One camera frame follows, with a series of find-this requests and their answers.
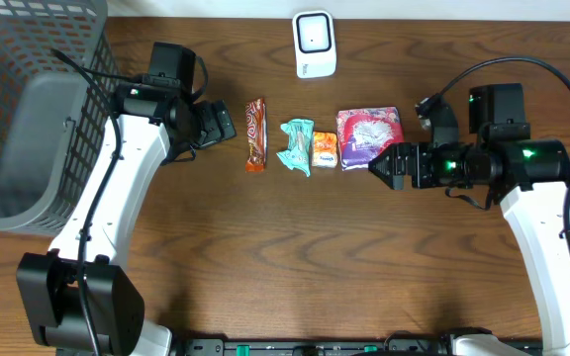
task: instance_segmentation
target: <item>white device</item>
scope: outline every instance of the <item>white device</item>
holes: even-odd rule
[[[292,20],[296,74],[300,78],[325,77],[335,73],[337,54],[333,17],[327,11],[306,11]]]
[[[93,217],[92,233],[96,238],[87,242],[85,260],[92,262],[96,255],[103,254],[110,258],[110,264],[126,268],[136,217],[169,144],[164,125],[150,124],[148,118],[122,115],[118,123],[126,141],[124,159],[118,161]],[[108,121],[98,161],[80,203],[49,247],[58,249],[61,258],[76,258],[78,232],[111,160],[114,140]],[[531,191],[516,188],[501,203],[521,249],[538,307],[544,356],[570,356],[570,259],[565,239],[557,237],[562,230],[566,189],[563,182],[536,183]],[[132,355],[168,356],[170,351],[170,330],[145,321]],[[487,334],[458,337],[452,351],[454,355],[525,355]]]

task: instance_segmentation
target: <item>laundry basket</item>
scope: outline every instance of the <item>laundry basket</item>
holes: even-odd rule
[[[102,144],[105,108],[55,47],[116,73],[104,0],[0,0],[0,230],[56,235]],[[96,78],[106,93],[116,82]]]

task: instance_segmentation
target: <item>orange candy wrapper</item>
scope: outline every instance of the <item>orange candy wrapper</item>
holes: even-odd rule
[[[245,120],[249,144],[249,157],[245,163],[245,172],[262,172],[265,169],[267,153],[265,99],[258,98],[245,104]]]
[[[337,165],[337,136],[335,133],[314,132],[312,165],[326,168],[334,168]]]

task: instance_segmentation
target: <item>logo on white device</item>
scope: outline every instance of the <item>logo on white device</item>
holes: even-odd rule
[[[307,11],[292,20],[296,73],[301,78],[332,75],[336,67],[333,18],[326,11]]]

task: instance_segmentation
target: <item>wooden table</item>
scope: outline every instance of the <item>wooden table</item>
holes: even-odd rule
[[[289,171],[279,125],[310,118],[334,131],[342,109],[399,107],[407,140],[427,140],[413,105],[484,59],[529,54],[570,77],[570,24],[336,21],[334,76],[300,80],[286,20],[111,19],[124,73],[144,72],[153,42],[187,45],[210,72],[207,97],[225,99],[238,137],[195,162],[156,173],[131,249],[129,276],[146,314],[180,330],[230,338],[371,338],[484,326],[539,337],[517,243],[500,209],[481,212],[442,189],[389,190],[372,174]],[[464,140],[472,86],[521,82],[534,137],[570,151],[570,97],[548,72],[502,64],[447,95]],[[268,168],[247,174],[243,105],[264,96]],[[472,193],[482,199],[484,190]],[[49,239],[0,233],[0,353],[52,354],[36,346],[17,291],[24,252]]]

